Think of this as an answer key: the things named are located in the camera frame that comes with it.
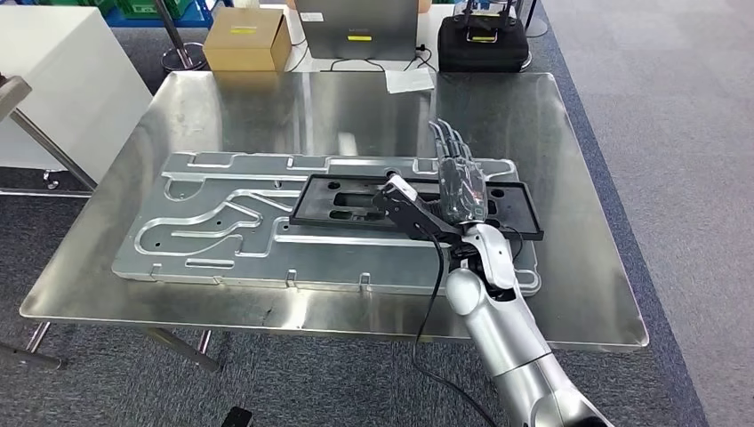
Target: white sheet of paper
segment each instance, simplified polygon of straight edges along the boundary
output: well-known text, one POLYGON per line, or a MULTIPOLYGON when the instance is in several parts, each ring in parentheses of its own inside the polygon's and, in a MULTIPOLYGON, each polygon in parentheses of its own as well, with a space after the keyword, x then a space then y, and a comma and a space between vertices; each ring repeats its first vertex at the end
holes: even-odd
POLYGON ((304 22, 325 22, 325 17, 320 12, 301 12, 299 16, 304 22))
POLYGON ((417 68, 411 71, 385 71, 388 93, 426 91, 435 88, 429 68, 417 68))

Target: laptop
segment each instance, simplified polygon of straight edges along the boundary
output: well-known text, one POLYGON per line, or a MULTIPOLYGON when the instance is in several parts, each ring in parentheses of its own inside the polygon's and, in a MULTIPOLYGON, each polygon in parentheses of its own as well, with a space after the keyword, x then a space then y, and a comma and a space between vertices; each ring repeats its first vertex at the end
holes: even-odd
POLYGON ((311 56, 412 60, 417 0, 296 0, 311 56))

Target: white table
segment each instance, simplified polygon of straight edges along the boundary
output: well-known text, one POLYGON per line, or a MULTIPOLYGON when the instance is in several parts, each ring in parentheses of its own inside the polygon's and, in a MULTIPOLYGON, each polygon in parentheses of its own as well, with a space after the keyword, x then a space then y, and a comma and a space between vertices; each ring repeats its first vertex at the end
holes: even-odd
MULTIPOLYGON (((100 11, 5 6, 0 40, 0 71, 32 88, 18 111, 99 182, 152 100, 100 11)), ((64 169, 35 140, 0 122, 0 166, 64 169)))
MULTIPOLYGON (((304 39, 303 28, 301 27, 301 21, 299 15, 295 11, 291 11, 288 6, 281 4, 265 4, 262 7, 283 9, 285 19, 288 22, 288 31, 291 34, 291 42, 296 44, 304 39)), ((437 32, 440 29, 440 24, 443 19, 453 14, 452 4, 433 4, 429 8, 429 12, 420 13, 418 18, 419 26, 416 29, 416 45, 420 46, 424 44, 432 51, 432 59, 429 63, 432 67, 437 68, 437 32)), ((301 56, 306 52, 307 43, 294 46, 291 50, 291 56, 288 57, 288 63, 285 69, 293 68, 296 63, 301 59, 301 56)), ((428 52, 418 52, 422 58, 429 56, 428 52)), ((307 53, 306 58, 301 61, 298 67, 294 71, 297 72, 312 72, 312 71, 327 71, 330 69, 330 64, 335 59, 331 60, 318 60, 311 57, 310 53, 307 53)), ((385 69, 402 70, 408 65, 408 60, 371 60, 372 62, 382 65, 385 69)), ((410 69, 416 68, 421 62, 415 60, 410 69)), ((335 64, 334 70, 344 71, 357 71, 357 70, 374 70, 374 65, 371 65, 363 60, 345 60, 335 64)))

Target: power cord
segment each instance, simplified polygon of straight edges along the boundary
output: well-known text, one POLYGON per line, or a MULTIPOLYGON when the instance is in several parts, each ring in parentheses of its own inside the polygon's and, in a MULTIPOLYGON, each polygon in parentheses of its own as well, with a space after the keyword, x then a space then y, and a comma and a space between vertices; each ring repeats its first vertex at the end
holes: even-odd
POLYGON ((380 64, 378 64, 378 63, 376 63, 376 62, 371 62, 370 60, 364 60, 364 61, 365 61, 365 62, 368 62, 368 63, 370 63, 370 64, 372 64, 372 65, 376 65, 377 67, 380 67, 380 69, 382 70, 382 72, 383 72, 383 73, 385 72, 385 68, 384 68, 384 67, 383 67, 382 65, 380 65, 380 64))
MULTIPOLYGON (((335 64, 337 64, 338 62, 345 62, 346 60, 356 60, 356 59, 345 59, 345 58, 343 58, 343 59, 340 59, 340 60, 334 60, 333 62, 330 63, 330 71, 334 71, 333 67, 335 66, 335 64)), ((372 64, 375 67, 379 67, 380 70, 382 70, 383 73, 385 72, 385 68, 382 65, 378 64, 377 62, 372 62, 371 60, 362 60, 362 61, 366 62, 367 64, 372 64)))
POLYGON ((426 236, 429 240, 432 241, 432 244, 435 246, 435 250, 437 251, 437 263, 438 269, 437 269, 437 279, 435 280, 435 287, 432 288, 432 295, 429 297, 429 304, 427 306, 427 314, 424 315, 424 320, 421 321, 421 324, 419 325, 419 331, 416 333, 416 338, 413 340, 413 349, 411 351, 411 363, 413 367, 415 367, 419 372, 426 375, 428 378, 444 385, 445 387, 455 391, 458 393, 461 398, 466 401, 466 403, 472 405, 474 409, 479 413, 479 415, 482 416, 482 418, 485 419, 485 422, 490 427, 497 427, 497 424, 493 420, 493 418, 485 411, 485 409, 479 405, 469 394, 466 393, 466 391, 462 390, 461 387, 455 385, 454 383, 451 383, 450 381, 446 380, 440 375, 434 374, 430 372, 427 368, 421 366, 419 362, 416 360, 416 348, 419 343, 419 339, 421 338, 421 333, 424 332, 424 327, 427 325, 427 319, 429 318, 429 314, 432 312, 432 305, 435 303, 435 298, 437 298, 437 291, 440 289, 440 283, 443 281, 443 273, 445 272, 445 256, 443 255, 443 250, 440 247, 440 242, 437 241, 437 238, 432 236, 429 232, 427 232, 425 229, 423 229, 419 224, 415 224, 416 229, 421 232, 424 236, 426 236))
POLYGON ((429 48, 425 49, 427 52, 429 52, 429 56, 427 59, 422 59, 421 63, 416 68, 421 68, 422 65, 426 65, 427 67, 432 68, 433 71, 437 73, 437 68, 433 67, 432 64, 429 63, 429 61, 432 59, 432 51, 429 48))
POLYGON ((307 53, 309 53, 309 45, 308 44, 307 44, 307 48, 304 49, 304 54, 299 58, 299 61, 296 62, 296 65, 294 65, 293 68, 289 69, 288 72, 291 72, 291 71, 297 69, 301 65, 301 63, 304 61, 304 58, 306 58, 307 53))
POLYGON ((521 235, 521 232, 514 229, 513 227, 510 227, 509 225, 502 225, 504 229, 513 230, 516 234, 518 234, 518 250, 513 255, 513 262, 516 261, 516 258, 518 258, 519 255, 521 255, 521 251, 524 249, 524 236, 521 235))
POLYGON ((428 66, 428 67, 430 67, 430 68, 434 69, 434 70, 435 70, 435 72, 437 73, 437 69, 436 69, 436 68, 434 68, 434 67, 432 66, 432 64, 430 64, 430 63, 429 63, 429 60, 431 60, 431 59, 432 59, 432 51, 431 51, 431 50, 430 50, 430 49, 429 49, 429 48, 427 47, 427 45, 425 45, 425 44, 422 44, 421 46, 416 46, 416 50, 417 50, 417 51, 419 51, 419 52, 429 52, 429 57, 427 57, 427 59, 425 60, 424 58, 422 58, 422 57, 421 57, 421 55, 419 55, 418 53, 416 53, 416 56, 414 56, 414 57, 413 57, 413 59, 412 59, 412 60, 410 60, 410 61, 408 62, 408 64, 406 64, 405 68, 403 68, 403 71, 407 71, 407 70, 408 70, 408 68, 409 68, 409 67, 411 67, 411 64, 413 64, 413 62, 414 62, 415 60, 421 60, 421 62, 419 63, 419 65, 418 65, 418 66, 417 66, 416 68, 419 68, 419 67, 421 67, 422 65, 426 65, 426 66, 428 66))

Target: robot finger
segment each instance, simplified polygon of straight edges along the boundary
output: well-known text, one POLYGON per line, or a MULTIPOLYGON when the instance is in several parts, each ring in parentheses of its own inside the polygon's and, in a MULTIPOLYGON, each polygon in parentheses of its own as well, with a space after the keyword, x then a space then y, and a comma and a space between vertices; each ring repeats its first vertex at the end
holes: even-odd
POLYGON ((459 157, 461 155, 461 148, 458 145, 458 141, 455 139, 455 134, 457 132, 445 120, 438 119, 437 121, 442 125, 443 135, 446 136, 450 156, 459 157))
POLYGON ((432 129, 432 132, 435 134, 435 150, 437 151, 437 158, 441 159, 444 157, 450 157, 447 144, 445 143, 443 130, 434 122, 429 122, 429 129, 432 129))
POLYGON ((471 157, 471 149, 469 148, 469 145, 463 141, 461 134, 456 130, 453 130, 453 134, 455 135, 455 139, 458 141, 458 147, 461 149, 461 157, 467 160, 473 160, 473 158, 471 157))

